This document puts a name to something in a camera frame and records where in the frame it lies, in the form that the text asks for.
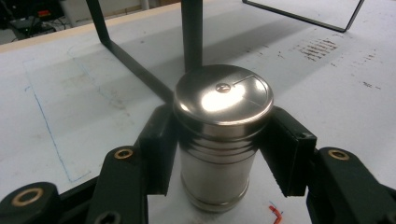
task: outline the stainless steel cylinder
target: stainless steel cylinder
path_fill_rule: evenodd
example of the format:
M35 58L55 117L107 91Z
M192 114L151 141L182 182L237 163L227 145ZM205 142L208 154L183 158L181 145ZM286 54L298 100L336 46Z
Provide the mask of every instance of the stainless steel cylinder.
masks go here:
M181 178L193 204L224 212L243 198L257 151L253 139L272 105L268 84L236 66L204 66L177 83Z

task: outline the shiny metal lid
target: shiny metal lid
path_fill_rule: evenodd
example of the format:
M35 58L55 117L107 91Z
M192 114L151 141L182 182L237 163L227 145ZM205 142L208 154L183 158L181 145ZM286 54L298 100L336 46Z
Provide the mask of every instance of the shiny metal lid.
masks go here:
M209 65L181 78L174 107L190 130L228 138L257 131L250 124L260 123L273 101L271 88L259 75L237 66Z

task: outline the white table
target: white table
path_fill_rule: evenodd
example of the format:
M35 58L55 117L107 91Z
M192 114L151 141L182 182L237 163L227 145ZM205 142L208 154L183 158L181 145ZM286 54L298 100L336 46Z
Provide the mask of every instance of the white table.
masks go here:
M331 146L360 157L396 188L396 2L368 0L345 34L243 5L206 1L204 63L261 75L285 108ZM112 39L173 89L184 73L179 5L107 22ZM322 48L317 53L309 51ZM60 192L95 176L106 153L131 145L163 102L102 46L92 25L0 46L0 198L37 181ZM187 200L177 153L167 197L149 196L150 223L309 223L256 156L245 199L206 214Z

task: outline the black cable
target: black cable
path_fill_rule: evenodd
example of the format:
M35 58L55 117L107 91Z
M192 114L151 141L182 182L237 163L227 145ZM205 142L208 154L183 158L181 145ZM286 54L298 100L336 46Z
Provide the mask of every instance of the black cable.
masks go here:
M57 21L59 21L63 26L64 26L64 30L66 29L66 24L64 24L64 22L61 21L61 19L56 19Z

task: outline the black metal rod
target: black metal rod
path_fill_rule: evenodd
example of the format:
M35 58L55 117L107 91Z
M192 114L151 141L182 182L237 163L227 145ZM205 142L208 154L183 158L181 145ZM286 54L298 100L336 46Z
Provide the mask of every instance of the black metal rod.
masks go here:
M253 7L258 7L258 8L267 10L267 11L272 11L272 12L275 12L277 14L280 14L280 15L283 15L283 16L287 16L287 17L293 18L293 19L298 20L298 21L304 21L304 22L307 22L307 23L310 23L310 24L313 24L313 25L316 25L316 26L320 26L320 27L323 27L323 28L326 28L326 29L330 29L330 30L333 30L333 31L336 31L336 32L344 33L352 25L353 21L355 20L356 16L359 13L359 10L361 9L361 5L363 4L364 0L360 0L359 1L359 3L356 6L356 8L355 8L355 10L354 10L354 12L352 14L352 17L350 18L346 28L334 26L334 25L331 25L329 23L325 23L325 22L321 22L321 21L315 21L315 20L309 19L307 17L303 17L303 16L299 16L299 15L296 15L296 14L292 14L292 13L289 13L287 11L283 11L283 10L280 10L280 9L277 9L277 8L274 8L274 7L264 6L264 5L255 3L255 2L250 2L248 0L242 0L242 2L247 4L247 5L250 5L250 6L253 6Z
M186 72L202 66L203 0L181 0L184 64Z
M91 12L93 23L95 24L96 32L99 35L99 39L102 43L108 43L110 36L105 24L105 18L103 17L102 9L100 8L99 0L87 0L88 9Z
M163 84L158 78L152 75L149 70L138 63L125 50L110 40L104 45L122 62L130 71L134 73L143 83L145 83L164 102L173 103L173 92Z
M102 9L98 0L87 0L88 8L91 12L93 23L95 24L96 32L102 44L113 53L131 72L134 73L141 81L143 81L157 96L164 102L173 102L172 91L163 84L158 78L152 75L149 70L138 63L125 50L114 43L108 34L105 19L102 14Z

